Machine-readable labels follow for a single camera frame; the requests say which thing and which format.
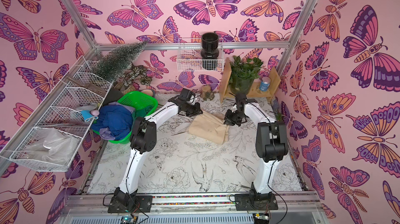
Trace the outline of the beige t-shirt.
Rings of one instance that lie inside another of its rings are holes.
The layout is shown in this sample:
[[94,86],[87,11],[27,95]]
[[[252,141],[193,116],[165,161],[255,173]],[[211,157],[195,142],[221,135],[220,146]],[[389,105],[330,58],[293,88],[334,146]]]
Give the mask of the beige t-shirt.
[[197,115],[187,132],[196,137],[222,145],[229,137],[229,126],[217,116],[208,112]]

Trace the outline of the green plastic laundry basket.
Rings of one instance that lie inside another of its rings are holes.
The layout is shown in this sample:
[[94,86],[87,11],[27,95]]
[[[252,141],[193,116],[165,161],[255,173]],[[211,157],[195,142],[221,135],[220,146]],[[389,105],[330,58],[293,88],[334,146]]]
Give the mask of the green plastic laundry basket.
[[91,130],[111,143],[127,144],[134,123],[132,112],[149,105],[154,107],[153,112],[155,112],[158,102],[155,98],[139,91],[129,92],[118,101],[101,107],[99,118],[94,121]]

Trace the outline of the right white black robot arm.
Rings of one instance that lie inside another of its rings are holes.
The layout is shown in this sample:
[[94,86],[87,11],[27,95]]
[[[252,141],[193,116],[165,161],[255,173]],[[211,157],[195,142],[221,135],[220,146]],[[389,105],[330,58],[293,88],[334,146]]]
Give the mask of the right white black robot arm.
[[269,116],[256,100],[248,99],[243,93],[234,97],[235,104],[226,112],[224,124],[239,127],[251,120],[256,127],[255,151],[260,158],[259,170],[249,192],[234,195],[235,208],[237,211],[277,210],[279,194],[270,183],[277,166],[288,154],[288,138],[280,130],[282,123]]

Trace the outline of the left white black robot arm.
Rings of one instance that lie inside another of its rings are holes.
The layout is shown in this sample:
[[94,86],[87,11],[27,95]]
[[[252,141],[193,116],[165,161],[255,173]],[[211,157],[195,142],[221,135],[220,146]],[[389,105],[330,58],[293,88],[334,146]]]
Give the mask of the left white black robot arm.
[[168,100],[159,110],[149,116],[137,117],[131,129],[130,157],[124,177],[120,185],[115,189],[108,205],[107,212],[133,213],[141,211],[148,213],[150,207],[142,205],[136,198],[139,178],[144,162],[157,143],[157,129],[175,115],[182,113],[187,117],[201,115],[199,102],[196,101],[194,92],[182,89],[180,94]]

